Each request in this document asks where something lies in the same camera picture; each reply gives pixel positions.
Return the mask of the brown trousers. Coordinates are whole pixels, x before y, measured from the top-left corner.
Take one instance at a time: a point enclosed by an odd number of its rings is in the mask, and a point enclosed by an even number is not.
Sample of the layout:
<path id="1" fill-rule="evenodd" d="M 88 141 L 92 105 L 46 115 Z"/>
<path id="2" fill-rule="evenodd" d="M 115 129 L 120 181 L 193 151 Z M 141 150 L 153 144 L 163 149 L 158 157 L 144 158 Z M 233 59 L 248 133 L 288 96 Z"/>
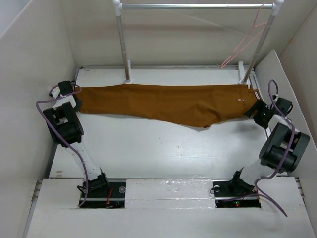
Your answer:
<path id="1" fill-rule="evenodd" d="M 208 128 L 241 118 L 257 102 L 247 85 L 158 86 L 121 84 L 85 87 L 81 113 L 113 114 Z"/>

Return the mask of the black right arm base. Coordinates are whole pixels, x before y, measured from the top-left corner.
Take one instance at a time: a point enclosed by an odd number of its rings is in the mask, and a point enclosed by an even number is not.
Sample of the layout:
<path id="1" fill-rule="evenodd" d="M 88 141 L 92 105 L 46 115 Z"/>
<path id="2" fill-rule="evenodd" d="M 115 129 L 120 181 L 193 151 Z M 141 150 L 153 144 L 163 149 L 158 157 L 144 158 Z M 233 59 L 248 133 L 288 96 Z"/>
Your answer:
<path id="1" fill-rule="evenodd" d="M 254 186 L 240 179 L 241 171 L 236 171 L 231 179 L 213 179 L 210 194 L 215 197 L 216 208 L 261 208 Z"/>

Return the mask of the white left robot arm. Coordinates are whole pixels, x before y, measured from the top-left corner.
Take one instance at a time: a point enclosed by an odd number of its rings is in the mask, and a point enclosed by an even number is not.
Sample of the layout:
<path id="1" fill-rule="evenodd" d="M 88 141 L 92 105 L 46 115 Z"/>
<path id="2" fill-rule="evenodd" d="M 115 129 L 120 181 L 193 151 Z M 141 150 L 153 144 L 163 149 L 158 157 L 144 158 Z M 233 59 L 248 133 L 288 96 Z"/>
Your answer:
<path id="1" fill-rule="evenodd" d="M 91 159 L 83 142 L 84 130 L 77 116 L 82 102 L 77 97 L 74 86 L 69 81 L 60 82 L 51 92 L 55 104 L 42 111 L 53 141 L 64 147 L 74 158 L 84 174 L 84 185 L 93 186 L 98 196 L 110 192 L 106 175 Z"/>

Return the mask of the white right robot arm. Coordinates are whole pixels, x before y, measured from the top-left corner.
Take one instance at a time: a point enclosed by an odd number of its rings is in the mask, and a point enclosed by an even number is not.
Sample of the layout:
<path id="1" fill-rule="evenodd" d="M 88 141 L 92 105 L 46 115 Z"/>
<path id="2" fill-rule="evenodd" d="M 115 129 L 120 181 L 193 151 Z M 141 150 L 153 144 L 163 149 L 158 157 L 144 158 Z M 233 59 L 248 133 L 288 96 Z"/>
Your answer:
<path id="1" fill-rule="evenodd" d="M 241 195 L 253 190 L 257 179 L 278 173 L 292 172 L 299 164 L 310 136 L 293 128 L 286 117 L 293 108 L 289 100 L 278 98 L 275 105 L 268 106 L 257 100 L 245 113 L 264 129 L 270 128 L 271 134 L 259 153 L 259 159 L 248 167 L 242 168 L 239 178 L 229 183 L 230 192 Z"/>

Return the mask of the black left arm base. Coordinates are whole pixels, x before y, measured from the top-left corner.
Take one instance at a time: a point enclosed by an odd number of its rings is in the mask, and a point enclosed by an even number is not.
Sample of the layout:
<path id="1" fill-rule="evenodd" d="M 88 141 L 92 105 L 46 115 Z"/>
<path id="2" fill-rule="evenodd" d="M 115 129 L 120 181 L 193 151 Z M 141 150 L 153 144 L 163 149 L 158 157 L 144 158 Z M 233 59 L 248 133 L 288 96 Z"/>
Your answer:
<path id="1" fill-rule="evenodd" d="M 125 207 L 126 179 L 97 178 L 89 182 L 86 196 L 86 183 L 77 186 L 81 196 L 80 208 L 87 209 L 121 209 Z"/>

